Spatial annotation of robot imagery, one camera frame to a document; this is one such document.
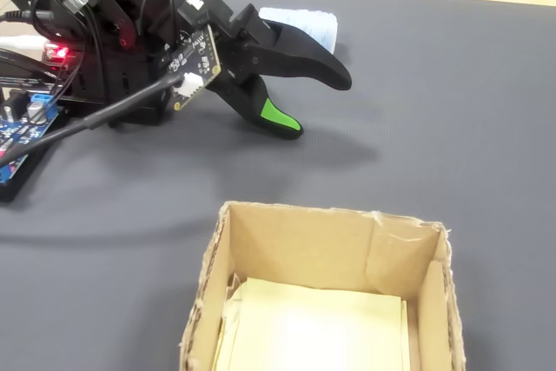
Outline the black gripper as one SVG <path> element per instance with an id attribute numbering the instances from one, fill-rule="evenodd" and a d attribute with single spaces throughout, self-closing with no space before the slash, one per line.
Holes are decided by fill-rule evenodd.
<path id="1" fill-rule="evenodd" d="M 343 91 L 352 87 L 349 71 L 334 54 L 294 26 L 264 23 L 251 4 L 234 16 L 223 0 L 178 0 L 177 22 L 187 33 L 207 25 L 212 30 L 221 72 L 208 90 L 247 122 L 281 139 L 299 138 L 303 127 L 275 106 L 261 76 L 306 77 Z"/>

